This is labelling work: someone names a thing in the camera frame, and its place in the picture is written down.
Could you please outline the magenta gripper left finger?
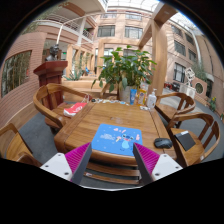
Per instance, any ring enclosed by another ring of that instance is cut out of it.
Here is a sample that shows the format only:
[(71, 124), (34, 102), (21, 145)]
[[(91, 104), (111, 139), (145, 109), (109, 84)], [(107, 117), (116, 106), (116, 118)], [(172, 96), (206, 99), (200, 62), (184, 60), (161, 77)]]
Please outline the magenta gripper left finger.
[(79, 185), (91, 154), (91, 143), (86, 143), (66, 154), (55, 154), (41, 169)]

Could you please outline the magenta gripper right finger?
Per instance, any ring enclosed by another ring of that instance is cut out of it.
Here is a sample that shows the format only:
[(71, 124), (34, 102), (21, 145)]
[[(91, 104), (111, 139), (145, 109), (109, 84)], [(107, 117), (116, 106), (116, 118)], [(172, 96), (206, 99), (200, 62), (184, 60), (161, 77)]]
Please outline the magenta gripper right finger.
[(182, 169), (168, 154), (159, 155), (138, 143), (133, 144), (133, 154), (137, 161), (144, 185)]

